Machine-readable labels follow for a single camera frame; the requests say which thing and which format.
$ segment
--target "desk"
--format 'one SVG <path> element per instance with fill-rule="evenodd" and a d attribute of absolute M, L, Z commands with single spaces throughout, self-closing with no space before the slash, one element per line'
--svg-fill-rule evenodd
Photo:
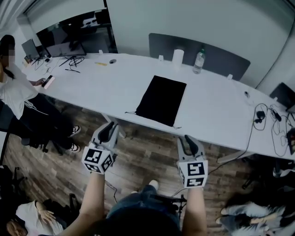
<path fill-rule="evenodd" d="M 112 59 L 117 62 L 109 64 Z M 48 66 L 52 69 L 58 60 L 51 59 Z M 108 65 L 97 65 L 95 62 Z M 246 150 L 257 104 L 275 104 L 279 114 L 286 115 L 284 107 L 254 88 L 209 71 L 196 75 L 188 65 L 182 65 L 176 71 L 170 61 L 161 62 L 128 54 L 88 54 L 77 66 L 81 73 L 65 71 L 68 67 L 68 64 L 57 66 L 52 72 L 55 81 L 47 90 L 40 88 L 40 92 L 102 113 L 108 119 L 119 118 L 178 136 L 190 135 L 200 141 L 241 150 L 220 158 L 220 163 L 236 158 Z M 45 65 L 37 71 L 33 66 L 28 66 L 23 72 L 33 81 L 49 76 L 43 75 Z M 180 129 L 125 113 L 136 110 L 154 75 L 187 84 L 174 123 Z M 253 153 L 278 157 L 272 143 L 272 125 L 273 121 L 268 117 L 264 131 L 253 129 L 248 151 L 242 157 Z M 277 153 L 283 154 L 286 147 L 281 146 L 279 137 L 275 138 L 275 144 Z M 291 156 L 288 149 L 283 158 L 295 159 L 295 155 Z"/>

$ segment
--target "black and white marker cube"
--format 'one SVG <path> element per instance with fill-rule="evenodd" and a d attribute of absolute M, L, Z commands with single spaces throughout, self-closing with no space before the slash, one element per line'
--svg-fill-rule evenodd
<path fill-rule="evenodd" d="M 114 160 L 111 151 L 85 147 L 82 162 L 89 171 L 104 174 Z"/>
<path fill-rule="evenodd" d="M 208 178 L 208 161 L 179 161 L 178 173 L 185 188 L 204 187 Z"/>

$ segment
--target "table leg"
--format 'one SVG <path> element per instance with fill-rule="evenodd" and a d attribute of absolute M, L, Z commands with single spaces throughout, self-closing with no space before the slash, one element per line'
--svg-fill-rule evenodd
<path fill-rule="evenodd" d="M 102 116 L 107 120 L 107 122 L 113 121 L 115 124 L 119 124 L 118 120 L 116 118 L 114 118 L 114 117 L 107 116 L 104 113 L 102 113 Z M 121 136 L 121 138 L 125 138 L 126 137 L 126 133 L 122 129 L 122 127 L 120 126 L 120 124 L 119 124 L 119 135 Z"/>
<path fill-rule="evenodd" d="M 236 152 L 236 153 L 233 153 L 231 155 L 227 155 L 225 157 L 221 157 L 221 158 L 218 158 L 217 159 L 217 163 L 225 163 L 225 162 L 228 162 L 228 161 L 231 161 L 231 160 L 234 160 L 236 159 L 238 156 L 240 156 L 241 154 L 243 154 L 245 151 L 239 151 L 239 152 Z M 250 156 L 254 153 L 251 153 L 251 152 L 245 152 L 242 156 L 240 156 L 238 159 L 240 158 L 244 158 L 244 157 L 247 157 L 247 156 Z"/>

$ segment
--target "shoe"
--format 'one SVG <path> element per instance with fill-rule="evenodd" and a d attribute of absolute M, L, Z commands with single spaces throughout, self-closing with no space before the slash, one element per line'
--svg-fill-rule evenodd
<path fill-rule="evenodd" d="M 72 147 L 69 149 L 72 153 L 78 153 L 80 151 L 80 147 L 74 143 L 72 143 Z"/>
<path fill-rule="evenodd" d="M 69 138 L 72 138 L 74 135 L 80 133 L 81 127 L 79 125 L 76 125 L 73 127 L 72 134 L 69 136 Z"/>
<path fill-rule="evenodd" d="M 159 182 L 157 180 L 153 179 L 151 182 L 149 182 L 148 185 L 152 185 L 156 189 L 156 191 L 158 191 L 159 189 Z"/>
<path fill-rule="evenodd" d="M 220 220 L 221 220 L 221 217 L 217 218 L 216 221 L 215 221 L 216 224 L 221 224 Z"/>
<path fill-rule="evenodd" d="M 220 212 L 222 215 L 227 215 L 227 212 L 226 212 L 226 209 L 225 208 L 222 208 L 221 212 Z"/>

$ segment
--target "smartphone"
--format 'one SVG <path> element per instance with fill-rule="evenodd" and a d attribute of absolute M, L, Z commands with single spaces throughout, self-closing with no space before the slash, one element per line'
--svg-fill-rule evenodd
<path fill-rule="evenodd" d="M 51 83 L 52 83 L 54 80 L 55 80 L 55 77 L 53 77 L 53 76 L 49 76 L 49 77 L 44 81 L 44 83 L 42 84 L 42 87 L 43 87 L 44 89 L 47 89 L 47 88 L 51 85 Z"/>

